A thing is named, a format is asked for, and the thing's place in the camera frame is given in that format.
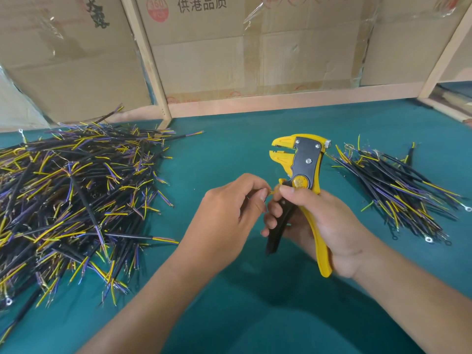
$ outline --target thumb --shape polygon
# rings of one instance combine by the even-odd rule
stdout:
[[[284,198],[295,205],[303,206],[315,217],[316,213],[323,206],[323,199],[310,189],[295,189],[291,186],[281,185],[279,191]]]
[[[259,216],[265,212],[265,199],[267,197],[268,190],[266,188],[258,190],[249,199],[246,208],[241,215],[240,223],[247,229],[251,230],[256,224]]]

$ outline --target bundle of wires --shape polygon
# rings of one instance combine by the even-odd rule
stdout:
[[[328,156],[339,164],[335,167],[344,167],[353,174],[371,199],[362,211],[375,206],[390,226],[393,239],[398,239],[395,232],[400,227],[406,227],[428,243],[451,245],[433,214],[457,219],[451,209],[461,206],[470,212],[472,208],[460,201],[461,196],[433,184],[413,168],[415,143],[402,160],[378,150],[361,149],[359,143],[360,139],[357,148],[346,144],[344,152],[336,146],[339,158]]]
[[[0,150],[0,309],[31,293],[0,343],[67,273],[78,283],[96,274],[116,304],[149,241],[178,244],[142,232],[155,197],[173,206],[156,172],[167,143],[191,134],[100,122],[50,132],[34,142],[21,132],[23,143]]]

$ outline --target forearm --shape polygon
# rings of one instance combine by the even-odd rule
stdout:
[[[80,353],[158,353],[175,322],[211,278],[188,265],[184,256],[177,249]]]
[[[472,301],[380,240],[354,279],[426,353],[471,352]]]

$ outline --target hand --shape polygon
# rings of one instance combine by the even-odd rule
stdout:
[[[362,265],[364,253],[375,236],[365,228],[347,205],[326,191],[316,195],[308,189],[295,190],[290,186],[276,188],[273,199],[268,204],[268,213],[264,215],[266,227],[263,236],[268,236],[269,228],[277,225],[276,218],[282,215],[282,208],[277,203],[282,196],[292,203],[304,206],[316,219],[321,237],[330,248],[334,270],[343,277],[351,278]],[[294,241],[316,260],[313,233],[306,217],[300,209],[289,220],[284,236]]]
[[[243,249],[249,232],[266,210],[269,192],[267,182],[251,174],[209,190],[176,252],[204,274],[214,276],[222,271]]]

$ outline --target yellow wire stripper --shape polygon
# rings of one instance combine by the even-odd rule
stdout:
[[[290,180],[279,179],[279,183],[297,189],[311,189],[314,193],[319,194],[320,165],[323,154],[330,144],[330,140],[312,134],[294,134],[275,139],[272,146],[295,149],[295,154],[283,150],[269,151],[270,158],[282,165],[290,177]],[[277,219],[277,226],[269,231],[266,255],[277,251],[285,226],[297,208],[295,204],[286,199],[281,199],[279,203],[283,213]],[[320,236],[313,215],[302,206],[300,210],[306,216],[315,237],[316,259],[320,273],[323,277],[329,277],[333,272],[329,261],[329,249]]]

